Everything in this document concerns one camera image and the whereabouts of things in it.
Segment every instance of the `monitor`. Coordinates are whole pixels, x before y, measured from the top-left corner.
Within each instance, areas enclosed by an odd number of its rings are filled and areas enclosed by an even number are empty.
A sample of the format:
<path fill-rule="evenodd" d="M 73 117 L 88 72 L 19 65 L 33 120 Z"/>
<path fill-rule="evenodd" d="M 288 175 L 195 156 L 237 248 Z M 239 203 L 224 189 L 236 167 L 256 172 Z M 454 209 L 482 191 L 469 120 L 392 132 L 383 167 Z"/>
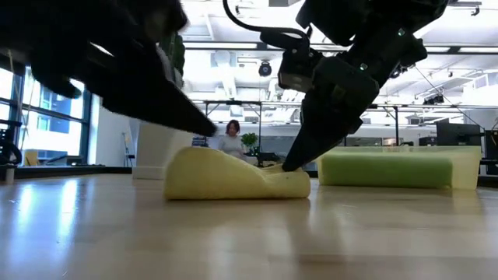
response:
<path fill-rule="evenodd" d="M 481 145 L 481 127 L 477 124 L 437 123 L 437 145 Z"/>

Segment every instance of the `green foam block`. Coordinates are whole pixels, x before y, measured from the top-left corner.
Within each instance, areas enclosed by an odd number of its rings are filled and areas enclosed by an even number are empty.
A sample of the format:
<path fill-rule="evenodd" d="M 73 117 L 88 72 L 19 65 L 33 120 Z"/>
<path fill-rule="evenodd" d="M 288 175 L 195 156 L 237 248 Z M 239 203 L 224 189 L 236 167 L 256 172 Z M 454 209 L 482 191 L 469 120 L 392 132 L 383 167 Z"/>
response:
<path fill-rule="evenodd" d="M 318 177 L 335 186 L 475 188 L 479 157 L 479 147 L 338 147 L 318 160 Z"/>

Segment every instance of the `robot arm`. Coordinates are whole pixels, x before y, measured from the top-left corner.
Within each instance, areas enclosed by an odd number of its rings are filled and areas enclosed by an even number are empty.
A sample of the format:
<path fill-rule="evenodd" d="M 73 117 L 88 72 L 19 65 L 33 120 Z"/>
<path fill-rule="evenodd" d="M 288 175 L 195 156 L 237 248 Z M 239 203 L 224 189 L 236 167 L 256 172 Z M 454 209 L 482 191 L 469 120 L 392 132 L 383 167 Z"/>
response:
<path fill-rule="evenodd" d="M 325 58 L 299 30 L 241 25 L 261 40 L 284 49 L 279 86 L 305 92 L 303 123 L 283 164 L 293 171 L 334 148 L 358 130 L 361 114 L 386 81 L 426 58 L 414 32 L 443 15 L 448 0 L 305 0 L 296 21 L 315 25 L 334 44 L 350 48 Z M 294 33 L 300 39 L 289 37 Z"/>
<path fill-rule="evenodd" d="M 179 0 L 3 2 L 0 52 L 5 48 L 24 54 L 19 60 L 31 66 L 35 79 L 67 98 L 81 96 L 69 78 L 78 79 L 88 91 L 100 96 L 110 111 L 212 136 L 216 126 L 167 79 L 156 42 L 140 24 L 143 17 L 130 16 L 157 9 L 146 7 L 147 3 L 167 8 L 164 33 L 187 24 Z"/>

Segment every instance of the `foam piece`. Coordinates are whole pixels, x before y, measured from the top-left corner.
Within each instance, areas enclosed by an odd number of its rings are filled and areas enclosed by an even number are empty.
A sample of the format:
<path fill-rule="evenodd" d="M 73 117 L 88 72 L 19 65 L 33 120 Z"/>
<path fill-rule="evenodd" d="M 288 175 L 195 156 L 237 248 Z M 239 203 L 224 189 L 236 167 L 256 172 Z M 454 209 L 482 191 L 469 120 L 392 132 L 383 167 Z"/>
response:
<path fill-rule="evenodd" d="M 166 199 L 307 198 L 310 178 L 302 170 L 281 166 L 259 169 L 218 150 L 188 147 L 170 165 L 164 186 Z"/>
<path fill-rule="evenodd" d="M 320 184 L 475 189 L 480 147 L 337 147 L 318 159 Z"/>

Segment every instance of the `wooden floor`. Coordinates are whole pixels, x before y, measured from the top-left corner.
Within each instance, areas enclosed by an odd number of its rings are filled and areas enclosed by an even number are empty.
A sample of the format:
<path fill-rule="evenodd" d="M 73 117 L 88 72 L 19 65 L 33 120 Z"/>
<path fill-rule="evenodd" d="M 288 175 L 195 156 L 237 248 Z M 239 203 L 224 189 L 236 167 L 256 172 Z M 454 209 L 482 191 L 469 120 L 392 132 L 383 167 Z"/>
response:
<path fill-rule="evenodd" d="M 0 279 L 497 279 L 498 191 L 164 202 L 129 175 L 0 187 Z"/>

